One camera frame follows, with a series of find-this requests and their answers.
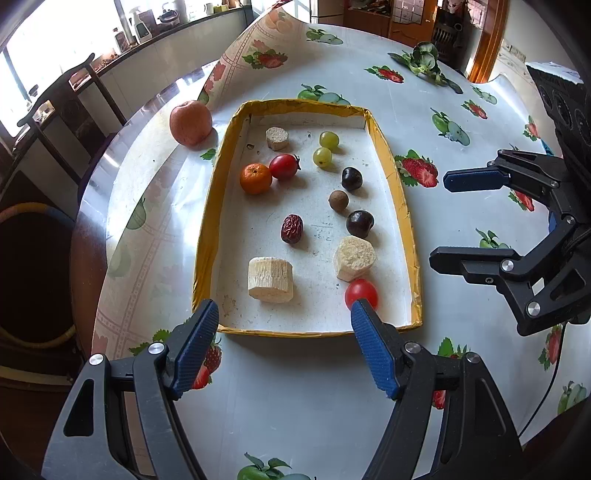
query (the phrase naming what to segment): apple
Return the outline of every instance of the apple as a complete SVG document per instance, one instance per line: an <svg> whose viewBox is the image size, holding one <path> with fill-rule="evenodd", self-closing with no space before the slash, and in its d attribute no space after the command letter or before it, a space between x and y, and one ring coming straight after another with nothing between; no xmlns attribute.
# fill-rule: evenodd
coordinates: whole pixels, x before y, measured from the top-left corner
<svg viewBox="0 0 591 480"><path fill-rule="evenodd" d="M212 131L212 114L196 100L188 100L170 112L170 133L186 147L201 143Z"/></svg>

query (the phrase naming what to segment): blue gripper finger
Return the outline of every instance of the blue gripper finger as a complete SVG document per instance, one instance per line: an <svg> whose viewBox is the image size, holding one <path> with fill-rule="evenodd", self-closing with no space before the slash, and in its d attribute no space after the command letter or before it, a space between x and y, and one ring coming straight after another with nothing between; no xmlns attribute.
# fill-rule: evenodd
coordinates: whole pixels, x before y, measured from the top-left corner
<svg viewBox="0 0 591 480"><path fill-rule="evenodd" d="M388 398L393 398L399 388L394 377L394 359L359 300L351 308L351 326L376 386L384 390Z"/></svg>
<svg viewBox="0 0 591 480"><path fill-rule="evenodd" d="M199 318L174 363L174 378L170 384L170 390L176 398L180 398L193 386L217 330L219 312L213 300L203 300L189 320L189 324L192 323L195 315Z"/></svg>
<svg viewBox="0 0 591 480"><path fill-rule="evenodd" d="M510 181L509 175L495 168L470 168L448 171L443 177L443 186L450 192L474 192L498 190Z"/></svg>

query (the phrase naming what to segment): cable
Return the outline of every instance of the cable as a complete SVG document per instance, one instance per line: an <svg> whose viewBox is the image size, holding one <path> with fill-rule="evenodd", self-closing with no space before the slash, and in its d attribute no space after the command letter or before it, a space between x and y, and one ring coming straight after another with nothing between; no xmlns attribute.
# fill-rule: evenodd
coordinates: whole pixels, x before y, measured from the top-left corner
<svg viewBox="0 0 591 480"><path fill-rule="evenodd" d="M521 437L523 435L523 432L525 432L527 430L527 427L530 426L530 423L532 422L532 420L534 419L535 415L538 413L538 411L540 410L540 408L544 404L546 398L548 397L548 394L550 393L550 390L552 390L552 385L554 385L554 379L556 378L556 374L558 373L558 365L560 363L560 355L562 354L562 344L564 342L564 331L566 330L566 324L567 323L568 322L564 322L562 324L562 332L560 334L560 343L558 345L558 357L556 358L556 365L554 367L554 373L552 374L552 380L550 380L550 385L548 385L548 390L546 390L546 393L544 394L544 397L540 401L538 407L535 409L535 412L533 412L532 416L530 417L530 419L525 424L525 427L523 427L523 429L519 433L518 437Z"/></svg>
<svg viewBox="0 0 591 480"><path fill-rule="evenodd" d="M581 233L577 238L573 238L570 242L565 244L563 255L566 257L575 247L578 247L583 241L587 240L591 236L591 228L588 228L583 233Z"/></svg>

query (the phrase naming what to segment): green grape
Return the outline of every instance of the green grape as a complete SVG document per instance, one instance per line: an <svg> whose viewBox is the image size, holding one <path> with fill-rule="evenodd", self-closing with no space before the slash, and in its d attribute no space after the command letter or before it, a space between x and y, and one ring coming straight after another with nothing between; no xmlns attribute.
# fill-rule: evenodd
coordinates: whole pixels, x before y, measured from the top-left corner
<svg viewBox="0 0 591 480"><path fill-rule="evenodd" d="M332 152L325 147L317 148L314 155L312 155L312 160L320 168L326 168L332 162Z"/></svg>
<svg viewBox="0 0 591 480"><path fill-rule="evenodd" d="M332 132L322 132L320 134L320 145L329 150L334 150L339 146L339 136Z"/></svg>

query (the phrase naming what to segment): cherry tomato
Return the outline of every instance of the cherry tomato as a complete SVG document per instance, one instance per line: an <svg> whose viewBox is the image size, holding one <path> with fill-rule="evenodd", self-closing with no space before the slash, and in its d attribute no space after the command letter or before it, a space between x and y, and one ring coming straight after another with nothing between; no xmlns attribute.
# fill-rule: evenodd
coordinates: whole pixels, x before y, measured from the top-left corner
<svg viewBox="0 0 591 480"><path fill-rule="evenodd" d="M367 299L374 310L378 308L378 291L374 284L363 278L353 280L345 291L345 305L350 310L355 300Z"/></svg>
<svg viewBox="0 0 591 480"><path fill-rule="evenodd" d="M269 170L277 180L289 180L300 170L300 159L289 153L282 153L271 160Z"/></svg>

